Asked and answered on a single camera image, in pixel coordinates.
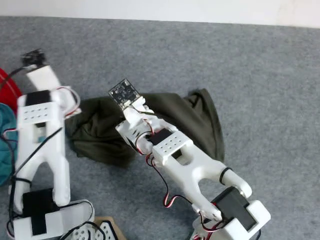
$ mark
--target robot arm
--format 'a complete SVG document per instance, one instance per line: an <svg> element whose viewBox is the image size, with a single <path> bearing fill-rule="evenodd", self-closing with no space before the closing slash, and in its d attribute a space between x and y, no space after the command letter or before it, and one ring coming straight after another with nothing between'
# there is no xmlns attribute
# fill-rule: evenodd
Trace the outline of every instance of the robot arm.
<svg viewBox="0 0 320 240"><path fill-rule="evenodd" d="M80 98L70 87L61 86L44 60L39 49L22 56L24 68L29 70L27 76L37 91L17 101L18 150L9 204L12 211L14 204L21 214L21 218L11 216L9 220L16 240L59 237L95 217L88 200L70 202L64 128L66 118L80 113ZM44 162L53 173L53 189L30 191L34 175Z"/></svg>
<svg viewBox="0 0 320 240"><path fill-rule="evenodd" d="M198 185L201 179L211 179L227 187L235 187L239 198L247 199L252 195L248 183L231 168L209 157L174 125L158 118L148 106L144 105L145 99L127 79L112 88L109 94L122 108L125 116L125 121L117 125L116 130L125 142L141 155L153 156L155 166L163 168L175 181L202 220L206 218L209 222L218 223L224 220L225 214L221 208L203 196ZM231 222L224 227L224 232L228 234L238 231L237 228L244 229L247 234L243 236L226 234L227 236L222 238L217 238L215 234L214 239L245 240L252 237L270 219L270 214L262 204L254 204L253 207L256 207L255 211L251 211L252 218L256 220L254 227L245 229L239 221L232 223L233 227L227 228ZM202 223L203 221L199 221L199 225L203 227ZM208 236L208 231L199 229L196 223L194 225L199 236Z"/></svg>

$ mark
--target olive green fabric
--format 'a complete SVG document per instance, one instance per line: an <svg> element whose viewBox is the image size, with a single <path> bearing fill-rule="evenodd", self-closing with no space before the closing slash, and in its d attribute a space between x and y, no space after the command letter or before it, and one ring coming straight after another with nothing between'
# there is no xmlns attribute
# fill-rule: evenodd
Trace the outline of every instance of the olive green fabric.
<svg viewBox="0 0 320 240"><path fill-rule="evenodd" d="M221 125L206 89L185 98L175 93L142 95L159 118L175 125L206 154L223 162ZM66 135L77 156L125 167L136 152L115 129L125 119L118 105L110 97L98 97L82 101L80 107L82 113L65 121Z"/></svg>

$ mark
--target wire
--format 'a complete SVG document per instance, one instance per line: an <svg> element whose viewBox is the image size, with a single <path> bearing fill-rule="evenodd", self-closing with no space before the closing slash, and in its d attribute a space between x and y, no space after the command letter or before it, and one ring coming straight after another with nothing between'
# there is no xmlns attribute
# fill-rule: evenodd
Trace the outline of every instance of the wire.
<svg viewBox="0 0 320 240"><path fill-rule="evenodd" d="M30 159L48 142L51 138L53 138L57 133L59 133L62 130L62 127L60 127L58 130L56 130L54 133L52 133L50 136L48 136L28 157L27 159L19 166L19 168L15 171L15 173L12 175L15 177L18 172L24 167L24 165L27 164L27 162L30 161Z"/></svg>
<svg viewBox="0 0 320 240"><path fill-rule="evenodd" d="M64 115L65 117L70 116L71 114L73 114L79 108L80 102L81 102L80 96L75 90L71 89L70 87L60 86L60 87L56 88L56 90L59 90L59 89L66 89L69 92L71 92L71 94L73 94L75 96L76 103L75 103L74 107L68 113L66 113Z"/></svg>
<svg viewBox="0 0 320 240"><path fill-rule="evenodd" d="M159 174L159 176L161 177L161 179L163 180L163 182L164 182L164 184L165 184L165 188L166 188L166 194L164 195L164 198L163 198L163 206L165 207L165 208L170 208L172 205L173 205L173 203L174 203L174 201L177 199L177 198L182 198L182 199L184 199L184 200L186 200L189 204L191 204L192 205L192 202L189 200L189 199L187 199L185 196L182 196L182 195L180 195L180 194L176 194L176 195L174 195L171 199L170 199L170 201L169 201L169 203L167 203L167 201L168 201L168 197L169 197L169 187L168 187L168 184L167 184L167 182L166 182L166 180L165 180L165 178L162 176L162 174L159 172L159 170L156 168L156 166L155 166L155 163L154 163L154 157L152 157L152 159L151 159L151 163L149 163L149 158L150 158L150 156L151 156L152 154L150 153L150 154L148 154L146 157L145 157L145 162L146 162L146 164L148 164L150 167L152 167L158 174Z"/></svg>
<svg viewBox="0 0 320 240"><path fill-rule="evenodd" d="M13 235L12 232L10 231L9 224L10 224L10 220L6 222L6 234L8 235L9 238L14 240L15 235Z"/></svg>
<svg viewBox="0 0 320 240"><path fill-rule="evenodd" d="M136 109L134 106L129 105L130 108L136 110L138 113L140 114L146 114L146 115L152 115L152 116L157 116L155 113L153 112L148 112L148 111L139 111L138 109Z"/></svg>
<svg viewBox="0 0 320 240"><path fill-rule="evenodd" d="M141 133L139 136L137 136L136 139L135 139L135 142L134 142L134 146L135 146L135 149L136 149L141 155L147 155L147 154L150 154L150 153L144 153L144 152L142 152L141 149L137 146L138 140L140 139L140 137L142 137L144 134L147 134L147 133L151 133L152 136L155 135L155 131L154 131L154 129L152 128L150 122L148 122L147 119L143 119L143 120L144 120L144 121L146 122L146 124L149 126L150 131L144 131L144 132Z"/></svg>
<svg viewBox="0 0 320 240"><path fill-rule="evenodd" d="M3 131L2 135L7 139L6 133L7 132L16 132L16 128L7 128L6 130Z"/></svg>
<svg viewBox="0 0 320 240"><path fill-rule="evenodd" d="M138 143L139 138L140 138L142 135L147 134L147 133L151 133L151 131L144 131L143 133L141 133L139 136L136 137L135 142L134 142L134 146L135 146L136 150L137 150L141 155L146 155L146 154L148 154L148 153L142 152L142 151L140 150L140 148L137 146L137 143Z"/></svg>
<svg viewBox="0 0 320 240"><path fill-rule="evenodd" d="M199 214L200 214L200 218L201 218L200 222L201 222L202 228L203 228L203 230L205 230L206 232L208 232L208 233L214 233L214 232L219 231L220 229L223 228L223 226L217 228L220 224L222 224L222 223L224 222L223 220L220 221L220 222L218 222L218 223L217 223L216 225L214 225L212 228L207 228L207 227L205 226L205 224L204 224L204 216L202 215L201 212L199 212Z"/></svg>
<svg viewBox="0 0 320 240"><path fill-rule="evenodd" d="M0 91L2 90L2 88L4 87L4 85L14 76L16 75L18 72L20 72L22 69L24 69L23 67L19 67L15 70L13 70L12 72L10 72L8 74L8 76L6 76L6 78L0 83Z"/></svg>
<svg viewBox="0 0 320 240"><path fill-rule="evenodd" d="M146 122L146 124L148 124L148 126L149 126L149 128L150 128L150 131L151 131L151 134L152 134L152 135L155 135L155 131L154 131L154 129L152 128L150 122L148 122L147 119L143 119L143 120Z"/></svg>
<svg viewBox="0 0 320 240"><path fill-rule="evenodd" d="M78 205L78 204L83 204L83 203L87 203L87 204L89 204L90 207L91 207L91 214L90 214L90 217L89 217L89 219L88 219L88 221L90 221L92 215L94 214L94 207L92 206L92 203L89 202L89 201L80 201L80 202L70 203L70 204L68 204L68 205L59 207L59 209L64 209L64 208L67 208L67 207L71 207L71 206Z"/></svg>
<svg viewBox="0 0 320 240"><path fill-rule="evenodd" d="M256 236L255 240L259 240L262 234L262 230L259 229L258 235Z"/></svg>
<svg viewBox="0 0 320 240"><path fill-rule="evenodd" d="M11 144L8 142L8 140L0 135L0 139L5 143L7 144L8 148L9 148L9 151L10 151L10 155L11 155L11 175L13 175L13 173L15 172L15 153L14 153L14 150L11 146ZM12 185L11 185L11 190L10 190L10 196L9 196L9 206L8 206L8 213L9 213L9 221L7 222L7 225L6 225L6 230L7 230L7 233L10 237L14 237L14 234L11 233L11 231L9 230L9 224L11 226L11 228L13 229L14 228L14 224L13 224L13 219L14 219L14 208L13 208L13 202L14 202L14 191L16 189L16 181L13 181L12 182Z"/></svg>

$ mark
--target black wire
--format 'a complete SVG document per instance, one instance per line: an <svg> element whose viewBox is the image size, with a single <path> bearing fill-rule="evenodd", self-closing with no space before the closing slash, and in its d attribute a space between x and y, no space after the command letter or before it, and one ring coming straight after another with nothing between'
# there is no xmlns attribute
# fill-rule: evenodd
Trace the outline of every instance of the black wire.
<svg viewBox="0 0 320 240"><path fill-rule="evenodd" d="M139 111L138 109L136 109L134 106L130 105L130 108L133 108L134 110L136 110L138 113L140 114L146 114L146 115L152 115L152 116L157 116L155 113L152 112L147 112L147 111Z"/></svg>
<svg viewBox="0 0 320 240"><path fill-rule="evenodd" d="M48 136L28 157L27 159L19 166L19 168L15 171L13 174L13 177L15 177L18 172L24 167L24 165L27 164L27 162L30 161L30 159L43 147L43 145L46 144L51 138L53 138L57 133L59 133L62 130L62 127L60 127L57 131L52 133L50 136Z"/></svg>
<svg viewBox="0 0 320 240"><path fill-rule="evenodd" d="M159 174L159 176L161 177L162 181L163 181L164 184L165 184L165 188L166 188L166 194L165 194L165 195L167 196L167 200L168 200L169 193L170 193L170 191L169 191L169 186L168 186L167 181L165 180L164 176L163 176L163 175L161 174L161 172L155 167L154 162L153 162L154 158L152 158L151 163L149 163L148 159L149 159L150 155L151 155L151 154L147 155L146 164L148 164L150 167L152 167L152 168ZM189 199L187 199L185 196L182 196L182 195L180 195L180 194L176 194L176 195L174 195L173 197L171 197L171 199L169 200L169 203L171 203L172 200L173 200L174 198L176 198L176 197L182 198L182 199L186 200L189 204L192 205L192 202L191 202ZM168 205L166 204L166 202L165 202L165 198L163 199L163 205L164 205L166 208L167 208L167 206L168 206Z"/></svg>
<svg viewBox="0 0 320 240"><path fill-rule="evenodd" d="M88 219L88 221L89 221L91 219L92 215L94 214L94 207L92 206L91 202L89 202L89 201L80 201L80 202L70 203L68 205L59 207L59 209L64 209L64 208L67 208L67 207L71 207L71 206L78 205L78 204L83 204L83 203L87 203L91 207L91 214L90 214L90 217Z"/></svg>
<svg viewBox="0 0 320 240"><path fill-rule="evenodd" d="M2 136L2 134L0 135L0 139L7 144L9 150L10 150L10 155L11 155L11 175L13 175L13 173L15 172L15 153L14 153L14 149L12 148L11 144L8 142L8 140ZM14 191L16 189L16 181L12 182L11 185L11 190L10 190L10 196L9 196L9 206L8 206L8 212L9 212L9 221L8 224L10 223L11 228L14 228L14 224L13 224L13 213L14 213L14 208L13 208L13 203L14 203Z"/></svg>
<svg viewBox="0 0 320 240"><path fill-rule="evenodd" d="M262 231L261 231L261 229L260 229L259 232L258 232L258 235L257 235L256 238L255 238L255 240L259 240L260 237L261 237L261 234L262 234Z"/></svg>
<svg viewBox="0 0 320 240"><path fill-rule="evenodd" d="M22 69L24 68L19 67L16 70L13 70L12 72L10 72L8 76L6 76L6 78L0 83L0 91L4 87L4 85L9 81L9 79L12 78L14 75L16 75L18 72L20 72Z"/></svg>
<svg viewBox="0 0 320 240"><path fill-rule="evenodd" d="M143 133L141 133L139 136L136 137L135 142L134 142L134 146L137 149L137 142L139 140L139 138L143 135L143 134L147 134L147 133L151 133L151 131L144 131Z"/></svg>

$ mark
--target white plastic part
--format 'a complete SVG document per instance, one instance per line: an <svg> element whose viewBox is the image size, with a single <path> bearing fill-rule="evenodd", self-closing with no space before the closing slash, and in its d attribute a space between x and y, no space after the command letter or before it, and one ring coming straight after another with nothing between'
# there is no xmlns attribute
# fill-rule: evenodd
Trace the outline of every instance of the white plastic part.
<svg viewBox="0 0 320 240"><path fill-rule="evenodd" d="M59 79L50 65L30 71L26 76L31 80L38 91L53 90L61 86Z"/></svg>
<svg viewBox="0 0 320 240"><path fill-rule="evenodd" d="M60 81L50 65L30 71L26 74L26 76L30 79L38 91L56 91L56 89L61 87ZM63 86L63 88L57 90L58 94L55 95L55 101L59 104L64 112L65 110L72 109L76 105L72 92L74 91L69 86ZM76 111L74 111L73 114L68 115L67 118L79 113L81 113L81 110L80 108L77 108Z"/></svg>
<svg viewBox="0 0 320 240"><path fill-rule="evenodd" d="M145 99L141 96L132 103L134 108L127 107L123 111L126 120L120 123L116 130L127 144L136 143L136 146L143 153L153 154L155 165L163 167L166 173L178 184L184 195L192 202L192 208L195 212L201 212L205 218L210 220L220 221L222 219L221 212L203 196L199 188L199 181L211 179L219 182L226 166L205 154L174 125L159 119L155 115L139 113L138 111L153 113L147 106L143 105L144 103ZM150 131L148 123L155 132L166 128L173 134L153 146L144 136L139 137L140 135L137 134ZM172 154L178 150L181 151L182 155L175 159ZM252 194L248 183L232 170L225 172L222 182L228 187L236 186L246 198Z"/></svg>
<svg viewBox="0 0 320 240"><path fill-rule="evenodd" d="M100 228L104 232L106 240L118 240L117 236L115 236L115 234L114 234L113 227L109 221L102 222L100 225ZM99 230L96 230L95 240L103 240L103 239L104 238L103 238L102 233Z"/></svg>
<svg viewBox="0 0 320 240"><path fill-rule="evenodd" d="M238 219L234 218L222 229L212 233L210 240L249 240L259 229L261 229L270 219L271 215L265 206L258 200L251 201L249 206L246 208L250 215L257 222L249 231L247 231ZM208 232L206 232L200 223L200 217L193 222L195 231L192 236L198 235L207 239ZM205 226L212 228L217 222L210 221Z"/></svg>
<svg viewBox="0 0 320 240"><path fill-rule="evenodd" d="M18 154L15 169L29 157L41 144L41 138L46 138L59 128L62 128L30 159L16 175L18 178L32 181L40 164L47 162L53 172L53 200L58 206L67 205L70 201L69 163L65 158L64 115L60 106L55 102L25 106L26 95L18 99L17 130ZM39 135L36 124L45 123L45 135ZM30 185L17 181L14 194L14 204L22 212L22 196L30 191Z"/></svg>
<svg viewBox="0 0 320 240"><path fill-rule="evenodd" d="M72 240L91 240L91 235L88 231L89 227L87 224L81 226L79 229L75 229L72 233Z"/></svg>
<svg viewBox="0 0 320 240"><path fill-rule="evenodd" d="M85 221L93 221L95 219L95 209L89 201L84 199L71 202L71 204L73 203L79 204L64 207L59 211L45 215L46 233L44 234L33 236L31 217L14 220L15 240L43 240L59 237Z"/></svg>
<svg viewBox="0 0 320 240"><path fill-rule="evenodd" d="M172 154L180 150L182 155L177 159ZM193 141L181 131L176 131L165 140L153 147L152 153L155 164L163 167L166 173L179 185L185 196L192 202L196 212L201 212L208 219L221 220L221 212L200 191L199 181L211 179L219 182L221 173L226 168L222 162L205 154L194 145ZM232 170L223 175L223 183L237 186L246 196L252 194L248 183Z"/></svg>

